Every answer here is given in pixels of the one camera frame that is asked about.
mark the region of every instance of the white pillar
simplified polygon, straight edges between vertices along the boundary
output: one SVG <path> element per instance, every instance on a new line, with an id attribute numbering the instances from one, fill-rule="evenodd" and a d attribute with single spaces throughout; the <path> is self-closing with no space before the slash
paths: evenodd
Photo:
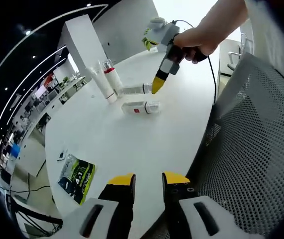
<path id="1" fill-rule="evenodd" d="M 61 37 L 81 75 L 87 76 L 86 68 L 95 66 L 99 60 L 107 60 L 88 15 L 65 22 Z"/>

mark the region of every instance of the computer monitor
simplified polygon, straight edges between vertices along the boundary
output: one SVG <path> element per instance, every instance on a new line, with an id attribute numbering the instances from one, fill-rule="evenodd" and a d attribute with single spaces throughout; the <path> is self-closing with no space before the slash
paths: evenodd
<path id="1" fill-rule="evenodd" d="M 39 99 L 43 93 L 46 92 L 46 88 L 44 85 L 40 86 L 40 88 L 34 93 L 34 95 Z"/>
<path id="2" fill-rule="evenodd" d="M 26 105 L 26 107 L 24 108 L 24 110 L 25 110 L 25 111 L 27 111 L 27 112 L 29 112 L 29 111 L 31 110 L 30 105 L 29 105 L 29 104 L 28 104 L 28 105 Z"/>
<path id="3" fill-rule="evenodd" d="M 54 98 L 56 98 L 57 95 L 58 95 L 58 93 L 57 93 L 55 90 L 53 90 L 52 92 L 50 92 L 50 93 L 47 95 L 47 97 L 48 97 L 48 99 L 49 99 L 50 101 L 52 101 Z"/>

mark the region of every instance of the hand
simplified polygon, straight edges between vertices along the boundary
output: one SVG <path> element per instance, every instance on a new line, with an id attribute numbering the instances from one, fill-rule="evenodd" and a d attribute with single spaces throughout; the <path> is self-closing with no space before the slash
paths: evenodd
<path id="1" fill-rule="evenodd" d="M 178 34 L 173 41 L 174 45 L 181 48 L 197 46 L 206 56 L 212 54 L 219 44 L 216 37 L 214 38 L 214 36 L 211 36 L 208 31 L 205 31 L 200 27 L 191 28 L 181 34 Z M 185 56 L 185 59 L 192 61 L 193 64 L 197 64 L 197 61 L 194 59 L 194 55 L 195 50 L 191 50 Z"/>

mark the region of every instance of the ceiling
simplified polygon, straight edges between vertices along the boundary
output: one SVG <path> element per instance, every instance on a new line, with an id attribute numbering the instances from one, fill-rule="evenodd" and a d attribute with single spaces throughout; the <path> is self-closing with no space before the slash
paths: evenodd
<path id="1" fill-rule="evenodd" d="M 119 1 L 120 0 L 73 0 L 64 2 L 57 0 L 13 0 L 0 3 L 0 63 L 13 47 L 26 36 L 25 33 L 28 30 L 34 30 L 47 21 L 64 13 L 86 7 L 88 3 L 91 3 L 91 5 L 109 4 L 102 12 L 103 14 Z M 64 22 L 84 14 L 88 14 L 89 17 L 93 19 L 100 10 L 101 8 L 86 9 L 49 23 L 34 34 L 29 35 L 29 37 L 8 56 L 0 67 L 0 115 L 9 98 L 22 80 L 40 62 L 57 50 Z M 68 50 L 65 48 L 58 54 L 61 55 L 61 59 L 63 59 L 67 57 Z M 46 60 L 37 70 L 26 78 L 16 94 L 24 95 L 25 91 L 58 61 L 59 57 L 56 56 Z M 6 123 L 12 114 L 12 112 L 9 111 L 9 106 L 14 99 L 15 97 L 8 103 L 8 107 L 1 118 L 0 139 L 2 135 L 6 135 L 9 126 L 6 125 Z"/>

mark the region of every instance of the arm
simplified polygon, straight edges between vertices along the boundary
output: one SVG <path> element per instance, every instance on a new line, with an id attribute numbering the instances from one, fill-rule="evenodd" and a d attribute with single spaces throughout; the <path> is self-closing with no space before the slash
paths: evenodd
<path id="1" fill-rule="evenodd" d="M 209 55 L 247 17 L 244 0 L 218 0 L 200 24 L 177 35 L 174 44 L 180 47 L 198 46 L 204 55 Z M 192 59 L 194 54 L 186 56 L 186 59 Z"/>

